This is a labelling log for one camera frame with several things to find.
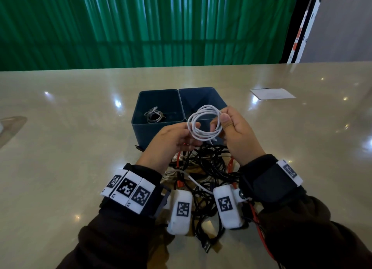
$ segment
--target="left hand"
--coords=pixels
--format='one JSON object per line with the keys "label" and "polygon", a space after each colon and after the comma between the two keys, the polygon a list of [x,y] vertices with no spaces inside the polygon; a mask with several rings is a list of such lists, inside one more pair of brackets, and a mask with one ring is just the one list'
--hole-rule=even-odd
{"label": "left hand", "polygon": [[[199,122],[196,122],[196,127],[200,127]],[[176,153],[192,151],[201,145],[202,141],[191,136],[186,122],[165,126],[155,135],[136,164],[163,174]]]}

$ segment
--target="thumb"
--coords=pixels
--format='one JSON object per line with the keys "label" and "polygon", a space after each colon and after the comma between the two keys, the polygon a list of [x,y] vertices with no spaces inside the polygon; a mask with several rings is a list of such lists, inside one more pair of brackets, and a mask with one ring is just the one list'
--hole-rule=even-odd
{"label": "thumb", "polygon": [[225,131],[226,136],[228,137],[230,134],[235,133],[235,126],[231,120],[231,117],[228,114],[221,114],[220,115],[220,122],[221,126]]}

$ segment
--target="gray wall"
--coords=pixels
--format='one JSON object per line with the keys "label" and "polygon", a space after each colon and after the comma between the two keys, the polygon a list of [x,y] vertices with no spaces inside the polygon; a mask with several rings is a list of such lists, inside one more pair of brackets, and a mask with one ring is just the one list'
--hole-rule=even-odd
{"label": "gray wall", "polygon": [[372,60],[372,0],[322,0],[300,62]]}

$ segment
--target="green wall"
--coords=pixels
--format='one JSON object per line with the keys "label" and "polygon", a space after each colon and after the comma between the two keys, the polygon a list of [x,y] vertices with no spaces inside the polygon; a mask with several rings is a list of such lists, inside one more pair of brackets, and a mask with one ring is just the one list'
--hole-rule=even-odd
{"label": "green wall", "polygon": [[0,70],[277,63],[296,0],[0,0]]}

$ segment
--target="right hand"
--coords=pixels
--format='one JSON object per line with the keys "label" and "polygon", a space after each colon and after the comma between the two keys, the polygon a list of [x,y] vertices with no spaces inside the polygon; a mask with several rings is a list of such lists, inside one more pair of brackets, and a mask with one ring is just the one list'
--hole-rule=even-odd
{"label": "right hand", "polygon": [[[220,121],[223,131],[219,137],[224,140],[224,144],[240,166],[265,155],[252,128],[235,108],[228,106],[221,112]],[[211,121],[211,132],[216,131],[217,121],[217,118]]]}

